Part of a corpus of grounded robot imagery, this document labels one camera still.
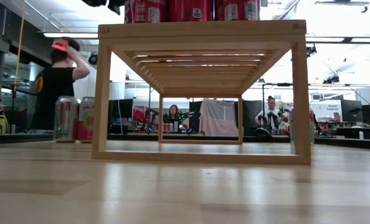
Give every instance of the raised arm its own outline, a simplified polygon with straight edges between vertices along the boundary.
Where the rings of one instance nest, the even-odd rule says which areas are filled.
[[[90,69],[79,56],[77,51],[72,47],[66,48],[68,56],[76,63],[77,67],[73,69],[73,81],[87,77],[90,74]]]

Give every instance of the woman with dark hair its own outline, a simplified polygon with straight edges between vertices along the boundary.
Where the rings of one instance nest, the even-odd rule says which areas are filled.
[[[179,122],[179,116],[178,116],[178,106],[177,105],[171,105],[170,106],[170,109],[168,110],[168,116],[164,116],[163,120],[165,123],[169,123],[169,124],[174,124],[176,121],[178,122],[178,125],[183,125],[185,128],[187,128],[187,124],[185,121],[183,121],[182,123]]]
[[[273,114],[277,117],[278,119],[278,124],[280,124],[282,121],[288,122],[288,117],[282,114],[281,116],[278,115],[279,110],[276,109],[276,101],[275,98],[272,96],[268,97],[268,108],[265,109],[265,119],[268,121],[268,114]],[[260,124],[259,117],[263,116],[263,111],[261,111],[256,117],[255,117],[255,122],[257,124]],[[276,129],[274,122],[271,122],[272,129]]]

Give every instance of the wooden slat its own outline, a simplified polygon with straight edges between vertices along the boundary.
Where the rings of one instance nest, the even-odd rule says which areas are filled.
[[[149,51],[134,51],[133,55],[148,55],[154,56],[178,56],[178,55],[234,55],[234,54],[249,54],[249,55],[270,55],[271,51],[266,49],[237,49],[237,50],[149,50]]]
[[[233,61],[233,60],[264,60],[263,55],[196,55],[196,56],[156,56],[156,57],[137,57],[140,62],[159,60],[159,61],[178,61],[178,60],[193,60],[193,61]]]
[[[177,81],[182,81],[182,80],[189,80],[189,79],[192,79],[192,80],[197,80],[197,82],[209,82],[211,80],[220,80],[220,81],[223,81],[223,80],[227,80],[227,81],[233,81],[233,80],[237,80],[237,81],[241,81],[241,80],[244,80],[247,78],[246,74],[228,74],[226,73],[225,75],[211,75],[211,74],[199,74],[199,73],[195,73],[195,74],[178,74],[178,73],[172,73],[172,74],[154,74],[154,76],[158,79],[158,80],[177,80]]]
[[[178,72],[178,68],[176,67],[156,67],[156,68],[149,68],[148,69],[152,73],[160,73],[160,72]],[[196,72],[246,72],[250,71],[250,67],[243,67],[243,66],[216,66],[216,67],[202,67],[202,66],[195,66],[195,67],[181,67],[180,72],[184,73],[196,73]]]
[[[164,89],[164,95],[167,98],[237,98],[240,94],[239,88],[170,88]]]
[[[194,73],[189,73],[189,72],[182,72],[181,69],[178,69],[177,72],[153,72],[153,75],[155,76],[164,76],[164,77],[169,77],[169,76],[199,76],[199,75],[215,75],[217,77],[219,76],[225,76],[225,75],[247,75],[248,71],[243,71],[243,72],[194,72]]]
[[[128,37],[187,37],[203,35],[295,35],[306,34],[306,22],[284,21],[212,21],[212,22],[162,22],[155,24],[100,25],[98,38]]]
[[[284,47],[279,49],[275,54],[267,60],[263,65],[258,69],[251,71],[250,76],[246,79],[241,86],[243,92],[245,92],[250,86],[252,86],[261,76],[265,74],[272,66],[274,66],[290,49]]]
[[[99,152],[94,159],[148,162],[197,162],[210,164],[309,164],[296,155],[247,155],[247,154],[192,154],[172,152]]]
[[[165,144],[218,144],[218,145],[239,145],[239,141],[211,141],[211,140],[168,140],[164,139],[160,143]]]
[[[108,129],[108,105],[111,48],[103,41],[99,43],[99,63],[97,69],[97,83],[95,86],[95,114],[92,141],[92,157],[100,151],[106,151],[107,129]]]
[[[208,61],[208,62],[141,62],[142,65],[147,67],[166,67],[166,66],[192,66],[192,65],[248,65],[257,66],[259,62],[254,61],[231,61],[231,62],[220,62],[220,61]]]
[[[140,67],[136,66],[138,61],[131,59],[132,55],[129,52],[115,52],[117,56],[122,59],[123,62],[127,64],[134,72],[136,72],[143,80],[148,82],[158,93],[163,93],[163,88],[159,85],[159,81],[154,77],[150,77],[147,70],[142,70]]]
[[[309,158],[311,163],[308,70],[306,60],[305,39],[300,39],[292,48],[295,152],[297,155]]]
[[[226,50],[226,49],[279,49],[289,45],[296,35],[255,35],[238,36],[228,39],[226,36],[200,37],[144,37],[128,39],[106,39],[113,46],[113,51],[140,50]]]
[[[165,88],[189,88],[188,91],[191,91],[192,88],[215,88],[217,91],[222,91],[223,88],[238,88],[241,82],[162,82]]]

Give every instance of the person in white shirt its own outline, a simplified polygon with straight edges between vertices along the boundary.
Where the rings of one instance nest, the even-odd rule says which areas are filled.
[[[282,121],[288,122],[288,117],[285,114],[282,114],[281,116],[278,115],[279,110],[276,108],[276,101],[275,98],[272,96],[268,97],[268,108],[265,109],[265,119],[267,119],[267,125],[269,124],[269,117],[271,117],[271,127],[272,129],[276,129],[275,127],[275,122],[274,122],[274,117],[276,116],[278,124],[280,124]],[[256,117],[255,117],[255,122],[257,124],[260,124],[259,117],[263,115],[263,111],[261,111]]]

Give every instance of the person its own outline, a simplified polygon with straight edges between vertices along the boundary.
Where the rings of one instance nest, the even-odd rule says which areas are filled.
[[[271,113],[278,119],[278,124],[280,124],[282,121],[288,122],[288,116],[286,114],[282,114],[281,116],[278,115],[279,110],[276,109],[276,101],[275,98],[272,96],[268,97],[268,108],[265,109],[265,118],[267,119],[267,122],[269,122],[268,114]],[[256,117],[255,122],[257,124],[260,124],[259,116],[263,115],[263,111],[261,111]],[[275,122],[273,121],[274,117],[271,117],[271,127],[272,129],[276,129]]]
[[[187,124],[186,124],[186,122],[185,121],[183,121],[182,123],[180,123],[179,122],[179,116],[178,116],[178,106],[177,105],[171,105],[170,106],[170,109],[169,109],[169,111],[168,111],[168,116],[167,117],[165,117],[165,119],[164,119],[164,122],[165,123],[169,123],[169,124],[174,124],[174,122],[178,122],[178,125],[182,125],[182,126],[184,126],[185,128],[187,128]]]
[[[88,65],[78,56],[80,45],[77,41],[67,37],[62,40],[67,45],[53,45],[52,67],[45,68],[36,77],[36,112],[31,124],[33,133],[54,129],[56,101],[60,96],[74,96],[74,81],[90,73]]]

